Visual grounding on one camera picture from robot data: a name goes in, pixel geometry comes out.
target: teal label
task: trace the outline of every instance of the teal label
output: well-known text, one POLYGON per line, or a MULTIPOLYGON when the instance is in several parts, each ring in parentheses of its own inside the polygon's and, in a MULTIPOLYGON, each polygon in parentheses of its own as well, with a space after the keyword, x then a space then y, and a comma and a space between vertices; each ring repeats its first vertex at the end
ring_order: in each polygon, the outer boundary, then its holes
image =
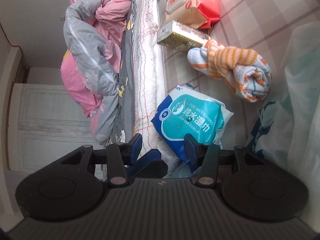
POLYGON ((218 103, 188 94, 174 100, 163 115, 162 134, 171 141, 181 141, 187 133, 191 133, 199 143, 213 143, 217 130, 224 125, 218 103))

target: ribbed black surface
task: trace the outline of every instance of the ribbed black surface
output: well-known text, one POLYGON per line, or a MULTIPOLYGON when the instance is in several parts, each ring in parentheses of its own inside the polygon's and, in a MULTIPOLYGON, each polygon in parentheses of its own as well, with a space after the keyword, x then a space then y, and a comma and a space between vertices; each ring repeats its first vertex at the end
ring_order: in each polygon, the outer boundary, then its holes
POLYGON ((84 217, 65 223, 27 218, 9 235, 17 240, 308 240, 315 233, 298 219, 259 223, 242 218, 214 191, 189 179, 136 179, 111 190, 84 217))

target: red cable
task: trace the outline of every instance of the red cable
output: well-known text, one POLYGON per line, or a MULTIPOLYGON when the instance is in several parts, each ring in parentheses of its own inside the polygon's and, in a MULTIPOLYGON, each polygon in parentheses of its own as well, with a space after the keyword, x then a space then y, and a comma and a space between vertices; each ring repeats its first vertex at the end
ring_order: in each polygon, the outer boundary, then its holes
POLYGON ((7 37, 7 34, 5 33, 5 31, 4 31, 4 29, 3 29, 2 25, 1 25, 1 22, 0 22, 0 27, 1 27, 2 31, 3 31, 3 33, 4 33, 5 38, 7 39, 7 42, 10 44, 10 46, 11 46, 11 47, 19 47, 19 49, 20 49, 21 52, 23 53, 23 51, 22 51, 22 49, 21 49, 21 47, 20 47, 19 45, 12 45, 12 44, 11 44, 11 42, 9 41, 9 39, 8 39, 8 37, 7 37))

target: red and beige wipes package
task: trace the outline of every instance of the red and beige wipes package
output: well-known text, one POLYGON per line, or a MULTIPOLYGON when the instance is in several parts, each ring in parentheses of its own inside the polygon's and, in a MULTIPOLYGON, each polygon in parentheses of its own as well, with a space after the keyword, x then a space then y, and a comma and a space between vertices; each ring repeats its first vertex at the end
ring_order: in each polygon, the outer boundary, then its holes
POLYGON ((165 24, 176 20, 193 28, 210 28, 220 20, 219 0, 167 0, 165 14, 165 24))

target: rolled towel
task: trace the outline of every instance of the rolled towel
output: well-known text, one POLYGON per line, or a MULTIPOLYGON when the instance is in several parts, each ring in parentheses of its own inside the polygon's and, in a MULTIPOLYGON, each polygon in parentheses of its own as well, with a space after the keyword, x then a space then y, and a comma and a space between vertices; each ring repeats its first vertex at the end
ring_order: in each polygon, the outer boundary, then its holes
POLYGON ((269 93, 270 67, 253 49, 224 47, 209 40, 201 48, 190 49, 188 61, 196 70, 223 79, 237 97, 249 102, 263 100, 269 93))

